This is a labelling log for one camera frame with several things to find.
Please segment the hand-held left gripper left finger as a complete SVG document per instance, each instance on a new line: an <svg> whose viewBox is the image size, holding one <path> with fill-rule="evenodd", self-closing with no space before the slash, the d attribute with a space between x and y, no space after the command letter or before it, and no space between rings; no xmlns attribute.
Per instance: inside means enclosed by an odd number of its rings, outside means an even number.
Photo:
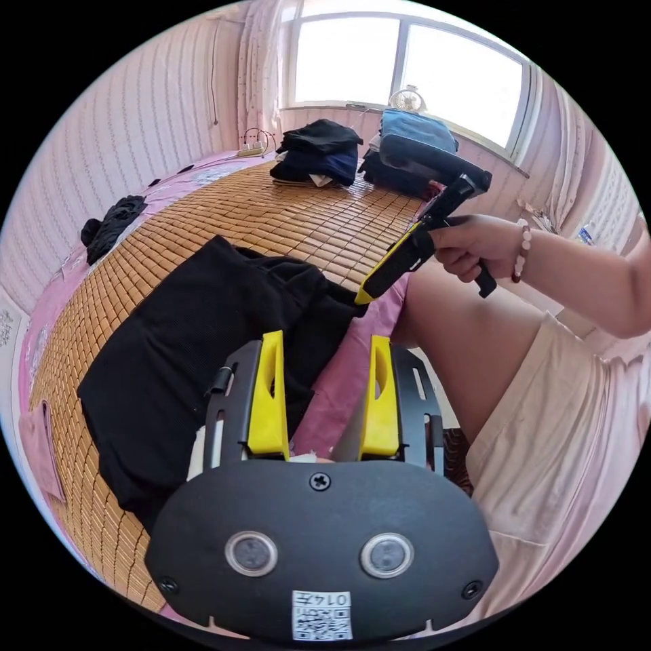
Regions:
<svg viewBox="0 0 651 651"><path fill-rule="evenodd" d="M281 330L266 333L262 337L254 379L247 445L255 456L290 454Z"/></svg>

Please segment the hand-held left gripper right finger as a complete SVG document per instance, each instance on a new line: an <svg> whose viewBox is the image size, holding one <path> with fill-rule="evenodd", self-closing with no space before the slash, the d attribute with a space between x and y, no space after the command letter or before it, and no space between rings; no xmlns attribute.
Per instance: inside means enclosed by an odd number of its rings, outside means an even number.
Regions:
<svg viewBox="0 0 651 651"><path fill-rule="evenodd" d="M392 458L399 449L398 400L389 338L373 335L358 460Z"/></svg>

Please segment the person's right hand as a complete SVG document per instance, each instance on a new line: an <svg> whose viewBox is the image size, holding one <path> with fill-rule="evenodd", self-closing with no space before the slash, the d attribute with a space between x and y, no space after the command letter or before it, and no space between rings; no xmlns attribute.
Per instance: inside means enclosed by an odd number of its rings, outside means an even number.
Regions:
<svg viewBox="0 0 651 651"><path fill-rule="evenodd" d="M464 283L479 277L485 267L496 280L512 278L521 257L527 228L497 217L457 216L450 226L430 232L435 257L448 273Z"/></svg>

